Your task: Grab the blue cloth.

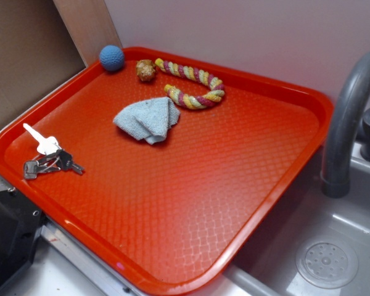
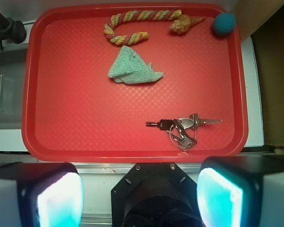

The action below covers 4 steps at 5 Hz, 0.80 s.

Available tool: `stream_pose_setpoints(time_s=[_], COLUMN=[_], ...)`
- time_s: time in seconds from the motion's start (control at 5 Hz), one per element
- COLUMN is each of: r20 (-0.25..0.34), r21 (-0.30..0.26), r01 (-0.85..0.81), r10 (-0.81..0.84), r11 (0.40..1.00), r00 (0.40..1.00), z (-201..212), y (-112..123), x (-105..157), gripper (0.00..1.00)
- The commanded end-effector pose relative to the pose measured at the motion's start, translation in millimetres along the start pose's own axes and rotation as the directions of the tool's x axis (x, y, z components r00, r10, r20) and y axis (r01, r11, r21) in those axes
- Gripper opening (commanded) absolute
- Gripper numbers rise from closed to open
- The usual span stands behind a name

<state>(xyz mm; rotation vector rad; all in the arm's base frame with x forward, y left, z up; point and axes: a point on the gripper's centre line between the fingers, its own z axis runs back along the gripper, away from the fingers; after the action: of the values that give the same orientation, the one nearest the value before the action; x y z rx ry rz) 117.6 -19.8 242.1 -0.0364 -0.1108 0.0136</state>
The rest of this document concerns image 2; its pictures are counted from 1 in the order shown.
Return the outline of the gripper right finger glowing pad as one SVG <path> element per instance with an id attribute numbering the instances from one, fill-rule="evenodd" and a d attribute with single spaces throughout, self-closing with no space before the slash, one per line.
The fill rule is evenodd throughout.
<path id="1" fill-rule="evenodd" d="M 284 227 L 284 155 L 208 157 L 196 191 L 207 227 Z"/>

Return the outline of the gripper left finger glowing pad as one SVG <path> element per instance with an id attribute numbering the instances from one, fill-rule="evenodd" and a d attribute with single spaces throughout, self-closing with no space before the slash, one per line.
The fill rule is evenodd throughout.
<path id="1" fill-rule="evenodd" d="M 0 227 L 78 227 L 83 205 L 72 163 L 0 163 Z"/>

